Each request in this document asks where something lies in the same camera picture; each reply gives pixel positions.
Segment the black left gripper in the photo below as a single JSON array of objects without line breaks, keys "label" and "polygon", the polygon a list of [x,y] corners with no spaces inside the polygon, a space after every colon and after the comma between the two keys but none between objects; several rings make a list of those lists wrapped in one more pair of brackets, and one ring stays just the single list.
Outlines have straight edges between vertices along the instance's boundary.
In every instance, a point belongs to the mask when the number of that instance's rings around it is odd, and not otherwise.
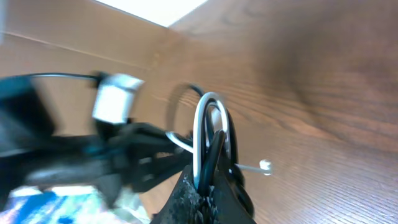
[{"label": "black left gripper", "polygon": [[192,155],[149,123],[129,124],[107,141],[99,136],[54,136],[24,164],[25,185],[94,185],[116,198],[130,185],[153,189],[191,164]]}]

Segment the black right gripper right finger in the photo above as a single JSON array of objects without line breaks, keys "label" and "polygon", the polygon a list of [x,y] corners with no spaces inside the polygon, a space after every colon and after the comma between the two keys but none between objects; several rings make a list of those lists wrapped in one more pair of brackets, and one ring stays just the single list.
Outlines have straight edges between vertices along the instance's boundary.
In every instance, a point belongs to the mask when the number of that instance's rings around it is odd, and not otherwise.
[{"label": "black right gripper right finger", "polygon": [[240,169],[221,156],[213,178],[212,197],[219,223],[256,224],[254,205],[246,192],[245,178]]}]

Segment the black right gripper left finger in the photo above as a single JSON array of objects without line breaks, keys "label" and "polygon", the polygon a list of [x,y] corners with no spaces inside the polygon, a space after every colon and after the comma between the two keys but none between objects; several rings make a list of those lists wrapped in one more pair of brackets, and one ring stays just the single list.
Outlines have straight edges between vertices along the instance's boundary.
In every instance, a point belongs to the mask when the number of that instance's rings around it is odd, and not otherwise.
[{"label": "black right gripper left finger", "polygon": [[210,224],[215,218],[210,204],[193,184],[192,166],[184,167],[178,181],[161,211],[150,224]]}]

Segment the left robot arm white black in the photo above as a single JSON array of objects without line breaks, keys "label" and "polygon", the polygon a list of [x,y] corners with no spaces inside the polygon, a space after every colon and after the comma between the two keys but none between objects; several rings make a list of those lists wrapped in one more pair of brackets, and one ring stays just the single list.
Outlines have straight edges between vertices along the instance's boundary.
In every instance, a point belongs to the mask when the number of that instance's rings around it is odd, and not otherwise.
[{"label": "left robot arm white black", "polygon": [[1,80],[1,207],[22,186],[91,185],[112,207],[124,186],[147,192],[192,161],[165,131],[121,117],[93,118],[96,133],[57,136],[30,75]]}]

